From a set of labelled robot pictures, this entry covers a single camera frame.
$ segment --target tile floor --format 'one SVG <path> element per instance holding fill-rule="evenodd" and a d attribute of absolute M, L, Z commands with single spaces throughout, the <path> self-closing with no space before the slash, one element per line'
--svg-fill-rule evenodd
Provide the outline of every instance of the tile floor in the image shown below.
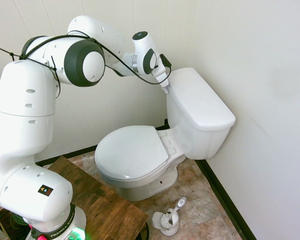
<path fill-rule="evenodd" d="M 115 191 L 98 174 L 94 153 L 89 152 L 69 160 Z M 242 240 L 196 162 L 186 159 L 177 169 L 178 178 L 172 187 L 148 199 L 132 202 L 149 215 L 149 240 Z M 152 226 L 152 215 L 174 208 L 182 196 L 187 198 L 187 202 L 178 211 L 179 231 L 174 236 L 164 236 Z"/>

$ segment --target toilet brush holder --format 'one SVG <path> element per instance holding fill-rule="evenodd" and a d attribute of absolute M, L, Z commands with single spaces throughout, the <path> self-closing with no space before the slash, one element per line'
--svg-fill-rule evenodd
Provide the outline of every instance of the toilet brush holder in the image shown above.
<path fill-rule="evenodd" d="M 175 208 L 169 208 L 165 213 L 155 212 L 152 217 L 152 225 L 159 229 L 163 235 L 172 236 L 179 230 L 179 215 L 177 210 L 184 206 L 187 199 L 182 197 L 176 203 Z"/>

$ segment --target toilet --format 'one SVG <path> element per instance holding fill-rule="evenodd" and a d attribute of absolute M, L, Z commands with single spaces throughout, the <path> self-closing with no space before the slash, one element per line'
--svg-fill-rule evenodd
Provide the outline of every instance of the toilet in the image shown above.
<path fill-rule="evenodd" d="M 173 71 L 167 88 L 170 129 L 126 126 L 108 134 L 95 150 L 102 179 L 128 201 L 171 187 L 178 164 L 211 158 L 235 124 L 234 114 L 193 68 Z"/>

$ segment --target robotic arm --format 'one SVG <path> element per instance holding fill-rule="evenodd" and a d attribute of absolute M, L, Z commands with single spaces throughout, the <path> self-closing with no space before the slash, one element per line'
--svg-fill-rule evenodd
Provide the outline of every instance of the robotic arm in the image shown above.
<path fill-rule="evenodd" d="M 0 206 L 31 225 L 28 240 L 85 239 L 86 216 L 71 203 L 72 185 L 34 161 L 35 154 L 52 141 L 60 83 L 94 86 L 107 66 L 120 76 L 152 74 L 168 93 L 163 64 L 167 60 L 159 55 L 151 36 L 142 31 L 132 40 L 135 53 L 125 53 L 124 40 L 117 31 L 94 18 L 78 16 L 71 21 L 68 35 L 31 38 L 20 60 L 3 69 Z"/>

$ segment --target toilet tank lid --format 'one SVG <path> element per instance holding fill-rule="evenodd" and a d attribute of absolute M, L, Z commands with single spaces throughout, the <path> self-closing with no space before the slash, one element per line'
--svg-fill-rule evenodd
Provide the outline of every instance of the toilet tank lid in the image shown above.
<path fill-rule="evenodd" d="M 173 71 L 169 77 L 168 89 L 195 129 L 219 131 L 235 124 L 235 115 L 193 68 Z"/>

